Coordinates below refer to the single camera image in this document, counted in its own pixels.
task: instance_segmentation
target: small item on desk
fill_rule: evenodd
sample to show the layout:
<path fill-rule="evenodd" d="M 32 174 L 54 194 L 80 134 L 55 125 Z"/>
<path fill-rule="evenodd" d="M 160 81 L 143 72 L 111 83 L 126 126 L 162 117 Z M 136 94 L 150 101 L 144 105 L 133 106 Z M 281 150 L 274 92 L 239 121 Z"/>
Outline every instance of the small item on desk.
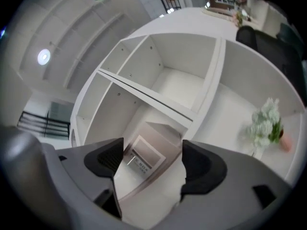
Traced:
<path fill-rule="evenodd" d="M 278 99 L 274 101 L 268 98 L 263 107 L 252 115 L 253 123 L 247 127 L 247 134 L 256 149 L 265 148 L 271 143 L 280 143 L 283 150 L 291 150 L 292 142 L 284 133 L 278 102 Z"/>
<path fill-rule="evenodd" d="M 288 134 L 284 133 L 283 130 L 280 133 L 279 143 L 284 151 L 289 152 L 291 150 L 291 137 Z"/>

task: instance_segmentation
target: pink vase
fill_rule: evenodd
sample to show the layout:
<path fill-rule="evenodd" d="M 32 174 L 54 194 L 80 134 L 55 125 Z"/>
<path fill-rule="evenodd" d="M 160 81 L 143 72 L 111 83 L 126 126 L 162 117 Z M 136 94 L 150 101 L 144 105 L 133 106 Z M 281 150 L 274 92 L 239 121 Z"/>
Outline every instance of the pink vase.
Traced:
<path fill-rule="evenodd" d="M 284 151 L 289 152 L 291 150 L 292 147 L 291 137 L 288 134 L 284 133 L 283 130 L 280 132 L 279 143 Z"/>

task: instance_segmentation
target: white artificial flower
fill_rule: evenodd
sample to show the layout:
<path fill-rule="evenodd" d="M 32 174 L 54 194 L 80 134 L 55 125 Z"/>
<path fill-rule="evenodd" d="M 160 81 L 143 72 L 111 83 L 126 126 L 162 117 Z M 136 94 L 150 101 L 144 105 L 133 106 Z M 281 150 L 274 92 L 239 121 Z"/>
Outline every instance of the white artificial flower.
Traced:
<path fill-rule="evenodd" d="M 271 142 L 269 135 L 273 131 L 273 126 L 280 121 L 278 102 L 278 99 L 274 101 L 268 98 L 263 107 L 252 114 L 253 123 L 246 131 L 256 148 L 266 147 Z"/>
<path fill-rule="evenodd" d="M 280 115 L 279 115 L 278 110 L 275 109 L 275 108 L 271 109 L 268 112 L 268 119 L 270 119 L 273 124 L 277 124 L 279 122 L 279 119 L 280 119 Z"/>
<path fill-rule="evenodd" d="M 273 130 L 273 124 L 270 120 L 263 121 L 259 126 L 261 134 L 265 137 L 269 136 Z"/>

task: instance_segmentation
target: flower bouquet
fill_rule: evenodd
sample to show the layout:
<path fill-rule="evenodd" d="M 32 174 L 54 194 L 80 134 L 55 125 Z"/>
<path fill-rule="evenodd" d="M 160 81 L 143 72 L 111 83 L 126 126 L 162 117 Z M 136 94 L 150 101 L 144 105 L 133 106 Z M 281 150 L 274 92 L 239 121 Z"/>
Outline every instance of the flower bouquet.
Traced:
<path fill-rule="evenodd" d="M 243 15 L 241 11 L 237 11 L 236 13 L 233 14 L 232 16 L 232 21 L 235 23 L 236 27 L 241 27 L 243 24 Z"/>
<path fill-rule="evenodd" d="M 291 149 L 291 140 L 283 133 L 278 102 L 278 99 L 274 101 L 269 98 L 261 109 L 252 114 L 253 123 L 247 127 L 247 134 L 255 148 L 264 148 L 271 143 L 280 142 L 285 151 Z"/>

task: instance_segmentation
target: gray surface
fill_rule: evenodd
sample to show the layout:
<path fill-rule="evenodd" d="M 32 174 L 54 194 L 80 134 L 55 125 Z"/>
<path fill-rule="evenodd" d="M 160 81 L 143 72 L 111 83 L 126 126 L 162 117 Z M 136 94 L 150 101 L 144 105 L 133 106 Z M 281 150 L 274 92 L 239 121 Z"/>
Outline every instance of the gray surface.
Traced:
<path fill-rule="evenodd" d="M 113 183 L 109 178 L 98 177 L 84 165 L 84 157 L 91 151 L 94 151 L 116 139 L 97 142 L 86 146 L 73 149 L 57 150 L 57 154 L 65 156 L 67 159 L 62 161 L 71 179 L 77 184 L 78 188 L 92 201 L 106 189 L 113 188 Z"/>
<path fill-rule="evenodd" d="M 253 223 L 259 224 L 275 210 L 275 205 L 262 211 L 252 187 L 267 185 L 278 199 L 274 201 L 275 204 L 279 204 L 279 200 L 283 201 L 290 192 L 287 183 L 255 158 L 199 142 L 193 143 L 221 156 L 227 164 L 227 176 L 207 195 L 185 196 L 176 210 L 153 229 L 225 230 L 253 217 L 258 217 Z"/>
<path fill-rule="evenodd" d="M 58 154 L 51 145 L 44 144 L 43 150 L 53 183 L 68 206 L 75 230 L 137 229 L 114 218 L 89 200 L 66 173 Z"/>
<path fill-rule="evenodd" d="M 0 161 L 4 173 L 17 195 L 43 221 L 57 229 L 70 229 L 71 226 L 76 230 L 136 229 L 106 213 L 78 188 L 88 182 L 86 174 L 78 175 L 78 162 L 66 165 L 68 170 L 76 169 L 76 178 L 84 177 L 76 186 L 51 145 L 41 145 L 34 136 L 17 129 L 1 130 L 0 134 Z M 207 195 L 185 196 L 153 230 L 255 229 L 275 212 L 290 192 L 290 187 L 281 178 L 255 158 L 203 143 L 195 144 L 224 159 L 227 177 Z M 77 158 L 80 161 L 85 153 L 101 146 L 103 144 L 99 143 L 60 153 L 68 157 L 67 160 Z M 101 187 L 108 188 L 111 180 L 103 182 Z M 262 184 L 269 186 L 277 197 L 264 210 L 252 191 L 253 186 Z M 83 190 L 91 191 L 85 186 Z"/>
<path fill-rule="evenodd" d="M 25 206 L 50 227 L 71 229 L 66 204 L 52 183 L 37 138 L 16 128 L 0 127 L 0 148 L 1 170 Z"/>

